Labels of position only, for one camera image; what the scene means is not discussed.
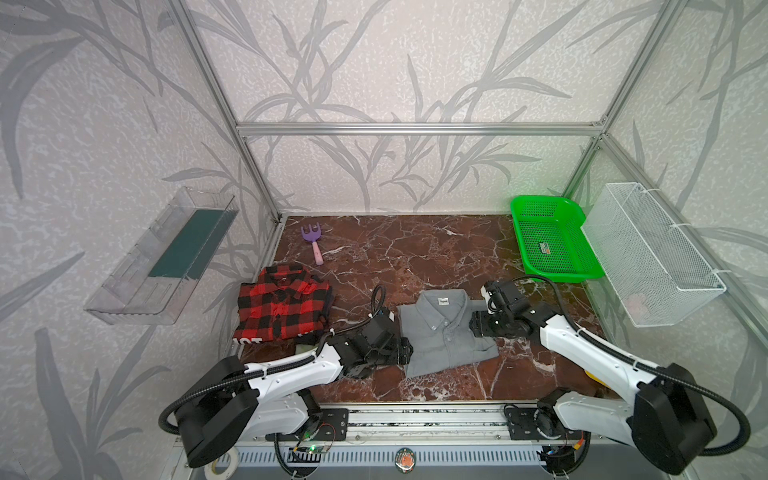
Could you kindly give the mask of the grey long sleeve shirt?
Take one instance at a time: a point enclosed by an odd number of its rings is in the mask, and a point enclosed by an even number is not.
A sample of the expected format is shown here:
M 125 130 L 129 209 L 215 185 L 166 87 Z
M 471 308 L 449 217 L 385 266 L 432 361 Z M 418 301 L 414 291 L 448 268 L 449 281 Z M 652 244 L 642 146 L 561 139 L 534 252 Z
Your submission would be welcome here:
M 485 309 L 484 301 L 471 299 L 462 289 L 425 290 L 415 303 L 399 306 L 402 334 L 413 347 L 406 376 L 415 378 L 496 358 L 496 342 L 476 337 L 470 329 L 472 315 Z

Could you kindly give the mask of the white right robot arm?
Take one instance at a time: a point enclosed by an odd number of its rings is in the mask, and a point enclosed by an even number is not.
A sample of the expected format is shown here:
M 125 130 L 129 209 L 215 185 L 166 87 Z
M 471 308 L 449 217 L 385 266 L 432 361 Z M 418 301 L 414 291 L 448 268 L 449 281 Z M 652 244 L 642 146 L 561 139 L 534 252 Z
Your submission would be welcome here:
M 578 431 L 635 448 L 657 469 L 681 474 L 697 457 L 732 454 L 747 445 L 752 429 L 732 401 L 700 386 L 672 363 L 648 362 L 581 327 L 570 317 L 556 284 L 546 277 L 557 304 L 533 304 L 514 280 L 488 281 L 486 303 L 473 313 L 477 337 L 536 338 L 614 392 L 597 398 L 558 388 L 537 402 L 541 430 L 550 436 Z

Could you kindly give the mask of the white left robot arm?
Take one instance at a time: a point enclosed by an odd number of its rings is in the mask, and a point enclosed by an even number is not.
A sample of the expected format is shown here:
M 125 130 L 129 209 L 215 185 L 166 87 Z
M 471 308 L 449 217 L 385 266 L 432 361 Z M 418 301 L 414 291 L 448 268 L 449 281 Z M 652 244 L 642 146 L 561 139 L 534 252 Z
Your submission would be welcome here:
M 161 411 L 159 428 L 180 437 L 188 465 L 199 468 L 248 436 L 278 439 L 318 422 L 322 410 L 311 388 L 409 362 L 413 348 L 385 299 L 385 287 L 376 286 L 365 320 L 324 333 L 303 354 L 266 363 L 243 364 L 235 356 L 218 361 Z

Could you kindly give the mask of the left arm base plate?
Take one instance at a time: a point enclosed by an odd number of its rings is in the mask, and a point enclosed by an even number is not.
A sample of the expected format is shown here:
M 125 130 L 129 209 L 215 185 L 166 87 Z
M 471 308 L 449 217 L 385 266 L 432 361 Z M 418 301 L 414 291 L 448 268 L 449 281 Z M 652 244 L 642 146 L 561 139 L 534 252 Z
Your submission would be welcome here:
M 344 408 L 311 411 L 298 436 L 303 441 L 343 441 L 349 427 L 349 410 Z

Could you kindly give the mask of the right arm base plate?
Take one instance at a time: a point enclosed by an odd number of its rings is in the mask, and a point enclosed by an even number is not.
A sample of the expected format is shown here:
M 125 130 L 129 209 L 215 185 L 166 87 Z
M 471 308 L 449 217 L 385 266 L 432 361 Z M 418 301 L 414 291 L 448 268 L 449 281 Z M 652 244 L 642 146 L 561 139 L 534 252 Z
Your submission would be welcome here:
M 536 405 L 505 404 L 502 409 L 512 440 L 537 440 L 576 443 L 583 433 L 567 429 L 549 408 Z

